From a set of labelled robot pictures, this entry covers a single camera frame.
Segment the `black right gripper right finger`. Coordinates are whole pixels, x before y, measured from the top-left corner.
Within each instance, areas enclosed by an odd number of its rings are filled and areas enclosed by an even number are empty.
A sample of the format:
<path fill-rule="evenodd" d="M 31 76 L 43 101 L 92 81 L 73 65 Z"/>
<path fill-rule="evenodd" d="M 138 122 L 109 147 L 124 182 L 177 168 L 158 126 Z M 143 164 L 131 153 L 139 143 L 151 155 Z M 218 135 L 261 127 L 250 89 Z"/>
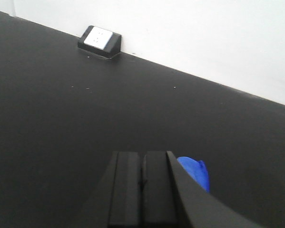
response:
<path fill-rule="evenodd" d="M 257 228 L 207 193 L 172 152 L 147 152 L 143 161 L 145 228 Z"/>

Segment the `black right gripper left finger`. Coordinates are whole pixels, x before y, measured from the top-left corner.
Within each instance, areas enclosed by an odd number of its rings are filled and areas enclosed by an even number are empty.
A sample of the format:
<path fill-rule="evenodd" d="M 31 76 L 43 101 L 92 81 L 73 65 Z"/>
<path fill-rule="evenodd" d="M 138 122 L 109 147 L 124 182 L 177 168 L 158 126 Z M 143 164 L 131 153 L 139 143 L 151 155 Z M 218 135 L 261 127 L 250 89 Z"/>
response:
<path fill-rule="evenodd" d="M 137 152 L 115 152 L 93 194 L 92 228 L 138 228 L 140 159 Z"/>

